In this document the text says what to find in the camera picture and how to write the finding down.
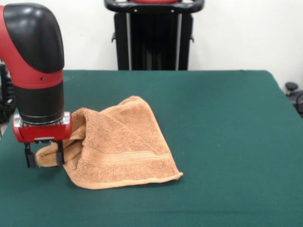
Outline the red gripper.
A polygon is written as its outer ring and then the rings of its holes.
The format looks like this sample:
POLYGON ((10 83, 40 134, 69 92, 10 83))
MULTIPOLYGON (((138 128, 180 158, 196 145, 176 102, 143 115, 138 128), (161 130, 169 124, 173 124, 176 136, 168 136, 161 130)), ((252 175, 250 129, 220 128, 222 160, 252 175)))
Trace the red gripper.
POLYGON ((69 139, 72 131, 72 116, 64 112, 63 118, 50 124, 26 124, 20 114, 14 114, 12 120, 13 133, 19 143, 25 143, 25 155, 28 168, 36 167, 35 155, 31 151, 30 143, 40 141, 56 141, 56 162, 58 166, 64 164, 63 141, 69 139))

